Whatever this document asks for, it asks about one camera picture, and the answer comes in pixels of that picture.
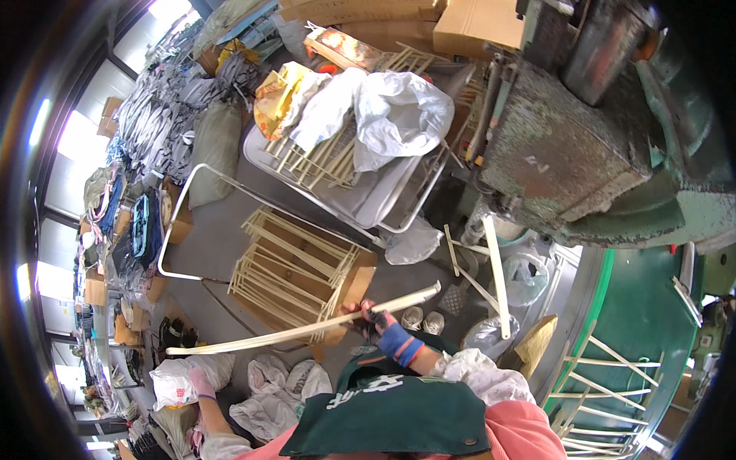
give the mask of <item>industrial machine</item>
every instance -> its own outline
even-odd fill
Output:
[[[723,126],[657,9],[645,0],[519,0],[517,12],[522,49],[481,150],[476,210],[569,247],[692,241],[707,254],[734,243]]]

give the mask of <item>worker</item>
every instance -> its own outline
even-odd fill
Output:
[[[427,315],[422,332],[421,308],[408,309],[400,324],[373,305],[341,309],[362,311],[364,319],[349,328],[377,349],[348,363],[336,393],[308,398],[299,423],[263,447],[252,449],[233,434],[204,372],[191,370],[205,426],[203,460],[567,458],[519,372],[440,338],[444,319],[437,312]]]

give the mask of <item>white sneaker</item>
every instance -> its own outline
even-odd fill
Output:
[[[421,307],[416,305],[407,308],[404,314],[401,315],[401,327],[409,330],[419,330],[419,325],[422,324],[422,318],[424,317],[424,311]]]
[[[442,329],[445,329],[445,317],[437,311],[430,312],[424,320],[424,331],[438,336]]]

